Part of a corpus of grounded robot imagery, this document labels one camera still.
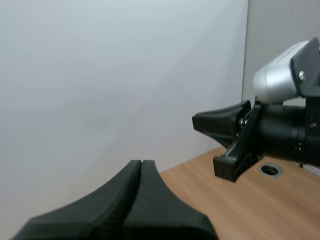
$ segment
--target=wooden table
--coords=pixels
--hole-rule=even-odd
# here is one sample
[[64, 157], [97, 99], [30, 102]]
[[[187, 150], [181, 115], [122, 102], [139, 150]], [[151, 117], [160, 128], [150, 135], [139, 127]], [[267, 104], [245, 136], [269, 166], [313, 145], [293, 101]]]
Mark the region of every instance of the wooden table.
[[[217, 148], [161, 173], [185, 203], [206, 214], [220, 240], [320, 240], [320, 177], [291, 162], [266, 157], [236, 183], [215, 177]], [[265, 163], [284, 173], [269, 178]]]

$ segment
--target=gray wall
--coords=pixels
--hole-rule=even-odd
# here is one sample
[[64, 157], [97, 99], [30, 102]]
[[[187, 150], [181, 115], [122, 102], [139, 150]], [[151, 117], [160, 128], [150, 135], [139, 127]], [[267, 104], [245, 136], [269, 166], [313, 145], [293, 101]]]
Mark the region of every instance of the gray wall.
[[256, 71], [291, 45], [320, 35], [320, 0], [250, 0], [242, 99], [253, 101]]

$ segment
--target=screw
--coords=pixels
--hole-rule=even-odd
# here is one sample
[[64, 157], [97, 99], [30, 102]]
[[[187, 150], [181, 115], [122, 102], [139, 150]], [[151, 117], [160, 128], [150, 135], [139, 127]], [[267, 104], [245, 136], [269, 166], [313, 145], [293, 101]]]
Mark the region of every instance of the screw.
[[299, 72], [299, 80], [301, 82], [303, 82], [305, 80], [306, 76], [305, 76], [305, 72], [304, 71], [300, 71]]
[[309, 128], [313, 129], [315, 126], [317, 126], [317, 123], [316, 122], [311, 122], [309, 124]]

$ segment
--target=robotic arm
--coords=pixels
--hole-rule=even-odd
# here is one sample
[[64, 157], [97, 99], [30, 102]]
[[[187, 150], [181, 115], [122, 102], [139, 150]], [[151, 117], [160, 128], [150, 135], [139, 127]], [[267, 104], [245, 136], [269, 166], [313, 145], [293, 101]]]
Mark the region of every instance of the robotic arm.
[[[253, 78], [250, 101], [197, 113], [195, 130], [221, 143], [217, 177], [235, 182], [263, 156], [320, 166], [320, 45], [317, 38], [290, 47]], [[284, 106], [302, 97], [305, 107]]]

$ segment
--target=cable hole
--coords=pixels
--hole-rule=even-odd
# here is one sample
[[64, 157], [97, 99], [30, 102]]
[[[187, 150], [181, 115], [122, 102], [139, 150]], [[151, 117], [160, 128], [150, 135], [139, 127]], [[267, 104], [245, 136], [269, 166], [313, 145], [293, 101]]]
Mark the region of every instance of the cable hole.
[[274, 176], [274, 175], [279, 173], [279, 171], [275, 167], [267, 166], [267, 165], [266, 166], [262, 166], [261, 167], [261, 171], [264, 172], [265, 174], [271, 175], [271, 176]]

